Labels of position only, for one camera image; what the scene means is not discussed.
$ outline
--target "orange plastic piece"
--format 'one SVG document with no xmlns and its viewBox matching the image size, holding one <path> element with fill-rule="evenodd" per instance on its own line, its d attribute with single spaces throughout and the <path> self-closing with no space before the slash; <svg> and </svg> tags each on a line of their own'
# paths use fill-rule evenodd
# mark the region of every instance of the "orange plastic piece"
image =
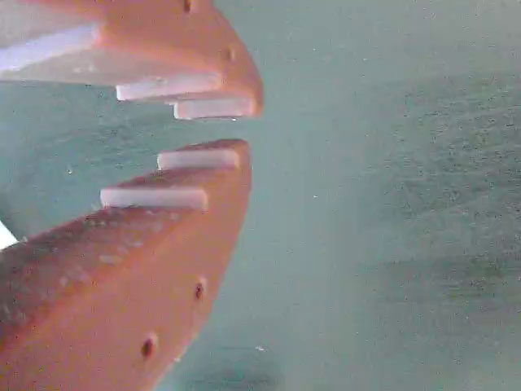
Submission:
<svg viewBox="0 0 521 391">
<path fill-rule="evenodd" d="M 0 79 L 116 86 L 183 119 L 262 111 L 255 64 L 211 0 L 0 0 L 0 12 Z"/>
<path fill-rule="evenodd" d="M 150 389 L 196 337 L 247 209 L 249 150 L 220 140 L 159 163 L 1 252 L 0 389 Z"/>
</svg>

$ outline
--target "screw hole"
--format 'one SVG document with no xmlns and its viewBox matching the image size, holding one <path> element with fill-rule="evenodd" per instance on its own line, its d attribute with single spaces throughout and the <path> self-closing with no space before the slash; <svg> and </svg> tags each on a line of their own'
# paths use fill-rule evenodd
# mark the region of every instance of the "screw hole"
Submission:
<svg viewBox="0 0 521 391">
<path fill-rule="evenodd" d="M 236 53 L 235 53 L 235 50 L 233 47 L 229 47 L 228 49 L 226 49 L 225 51 L 225 58 L 226 60 L 228 61 L 235 61 L 235 57 L 236 57 Z"/>
<path fill-rule="evenodd" d="M 141 346 L 141 355 L 145 359 L 149 359 L 152 357 L 157 350 L 157 336 L 154 334 L 152 336 L 149 336 L 145 342 L 143 342 L 143 345 Z"/>
<path fill-rule="evenodd" d="M 185 0 L 184 1 L 184 5 L 183 5 L 183 8 L 185 10 L 185 13 L 189 14 L 190 12 L 192 12 L 192 1 L 193 0 Z"/>
<path fill-rule="evenodd" d="M 195 285 L 194 298 L 199 301 L 203 298 L 204 294 L 204 285 L 203 283 L 197 283 Z"/>
</svg>

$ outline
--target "orange 3d-printed part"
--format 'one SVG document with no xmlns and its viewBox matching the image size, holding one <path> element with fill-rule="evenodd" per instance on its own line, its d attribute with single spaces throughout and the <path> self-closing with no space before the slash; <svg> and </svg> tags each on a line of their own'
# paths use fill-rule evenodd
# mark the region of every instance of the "orange 3d-printed part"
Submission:
<svg viewBox="0 0 521 391">
<path fill-rule="evenodd" d="M 220 140 L 158 163 L 0 253 L 0 389 L 150 389 L 197 335 L 247 209 L 249 150 Z"/>
<path fill-rule="evenodd" d="M 115 86 L 181 119 L 263 106 L 255 64 L 211 0 L 0 0 L 0 79 Z"/>
</svg>

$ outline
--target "white foam piece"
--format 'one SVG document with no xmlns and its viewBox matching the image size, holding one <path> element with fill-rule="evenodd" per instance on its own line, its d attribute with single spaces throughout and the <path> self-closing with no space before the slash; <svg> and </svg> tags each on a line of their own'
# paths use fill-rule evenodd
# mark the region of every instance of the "white foam piece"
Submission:
<svg viewBox="0 0 521 391">
<path fill-rule="evenodd" d="M 180 72 L 170 77 L 152 79 L 116 86 L 119 100 L 153 99 L 189 93 L 216 90 L 221 77 L 215 72 Z"/>
<path fill-rule="evenodd" d="M 88 49 L 95 43 L 98 30 L 98 25 L 87 24 L 2 48 L 0 72 L 18 71 L 32 64 Z"/>
<path fill-rule="evenodd" d="M 171 104 L 173 105 L 173 115 L 178 120 L 235 118 L 253 114 L 252 101 L 242 97 L 181 100 Z"/>
<path fill-rule="evenodd" d="M 0 250 L 18 243 L 16 237 L 0 222 Z"/>
<path fill-rule="evenodd" d="M 107 187 L 101 190 L 100 199 L 104 207 L 208 209 L 208 194 L 199 187 Z"/>
<path fill-rule="evenodd" d="M 240 156 L 231 149 L 161 152 L 159 169 L 233 169 L 240 165 Z"/>
</svg>

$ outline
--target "teal surface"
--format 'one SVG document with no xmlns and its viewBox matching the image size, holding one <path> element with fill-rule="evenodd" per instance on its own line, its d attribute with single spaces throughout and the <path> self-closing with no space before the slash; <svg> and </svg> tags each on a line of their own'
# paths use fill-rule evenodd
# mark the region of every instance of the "teal surface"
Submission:
<svg viewBox="0 0 521 391">
<path fill-rule="evenodd" d="M 252 147 L 210 321 L 160 390 L 519 389 L 521 4 L 218 2 L 265 81 L 254 121 L 0 85 L 0 218 L 98 207 L 165 148 Z"/>
</svg>

